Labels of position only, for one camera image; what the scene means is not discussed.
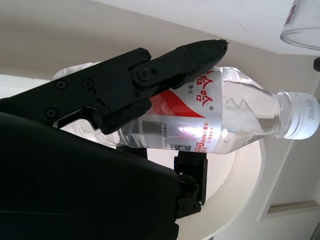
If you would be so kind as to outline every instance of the black screw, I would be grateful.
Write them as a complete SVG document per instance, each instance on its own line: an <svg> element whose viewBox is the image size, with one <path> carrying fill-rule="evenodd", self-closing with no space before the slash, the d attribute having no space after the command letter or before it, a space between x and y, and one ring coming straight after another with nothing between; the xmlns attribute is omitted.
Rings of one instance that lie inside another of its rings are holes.
<svg viewBox="0 0 320 240"><path fill-rule="evenodd" d="M94 85L94 82L91 80L91 79L84 79L82 81L82 85L86 88L86 89L89 89L89 88L92 88L92 86Z"/></svg>
<svg viewBox="0 0 320 240"><path fill-rule="evenodd" d="M58 89L64 89L67 84L65 81L63 80L58 80L56 83L55 83L55 86L58 88Z"/></svg>
<svg viewBox="0 0 320 240"><path fill-rule="evenodd" d="M141 81L145 82L150 79L150 72L148 69L144 68L138 71L138 77Z"/></svg>
<svg viewBox="0 0 320 240"><path fill-rule="evenodd" d="M54 108L49 108L47 111L45 111L45 115L48 117L48 118L54 118L57 116L57 110L54 109Z"/></svg>
<svg viewBox="0 0 320 240"><path fill-rule="evenodd" d="M141 53L140 58L142 61L148 61L148 59L149 59L148 55L145 53Z"/></svg>
<svg viewBox="0 0 320 240"><path fill-rule="evenodd" d="M99 109L99 112L102 116L106 116L109 113L109 108L107 106L103 106Z"/></svg>
<svg viewBox="0 0 320 240"><path fill-rule="evenodd" d="M179 204L178 206L178 214L181 215L185 210L185 206L183 204Z"/></svg>
<svg viewBox="0 0 320 240"><path fill-rule="evenodd" d="M185 55L184 55L184 60L186 60L186 61L188 61L188 62L190 61L190 57L189 57L188 54L185 54Z"/></svg>

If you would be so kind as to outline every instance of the plastic water bottle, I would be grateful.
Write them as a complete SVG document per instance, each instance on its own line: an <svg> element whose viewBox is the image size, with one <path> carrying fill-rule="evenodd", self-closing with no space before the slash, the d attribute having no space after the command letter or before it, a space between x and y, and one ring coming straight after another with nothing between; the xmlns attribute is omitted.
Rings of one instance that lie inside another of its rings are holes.
<svg viewBox="0 0 320 240"><path fill-rule="evenodd" d="M85 120L64 129L108 146L228 154L268 135L309 138L320 122L314 96L269 93L234 67L214 67L151 101L145 115L110 135L94 131Z"/></svg>

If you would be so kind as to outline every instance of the barcode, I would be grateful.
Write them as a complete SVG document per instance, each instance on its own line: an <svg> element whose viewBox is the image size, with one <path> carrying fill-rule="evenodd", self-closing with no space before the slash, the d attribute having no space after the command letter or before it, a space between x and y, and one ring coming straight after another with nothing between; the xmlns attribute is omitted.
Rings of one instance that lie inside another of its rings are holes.
<svg viewBox="0 0 320 240"><path fill-rule="evenodd" d="M177 151L186 151L186 152L190 152L191 151L191 145L174 145L174 150Z"/></svg>

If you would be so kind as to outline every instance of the clear glass cup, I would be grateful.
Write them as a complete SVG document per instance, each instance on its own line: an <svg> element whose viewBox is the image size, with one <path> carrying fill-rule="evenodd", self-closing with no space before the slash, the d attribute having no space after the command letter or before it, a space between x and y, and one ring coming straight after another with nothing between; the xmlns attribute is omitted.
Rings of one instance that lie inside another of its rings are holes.
<svg viewBox="0 0 320 240"><path fill-rule="evenodd" d="M320 0L295 0L280 38L294 46L320 50Z"/></svg>

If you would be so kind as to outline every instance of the red and white label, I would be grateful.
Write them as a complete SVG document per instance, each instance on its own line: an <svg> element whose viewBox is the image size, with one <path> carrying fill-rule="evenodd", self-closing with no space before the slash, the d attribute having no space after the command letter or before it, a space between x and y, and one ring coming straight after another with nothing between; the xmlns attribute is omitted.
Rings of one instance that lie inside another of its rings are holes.
<svg viewBox="0 0 320 240"><path fill-rule="evenodd" d="M162 134L156 131L152 138L162 138L162 148L211 153L221 132L222 75L214 67L179 89L167 90L151 98L152 107L139 118L139 133L146 148L152 143L144 140L143 121L162 124Z"/></svg>

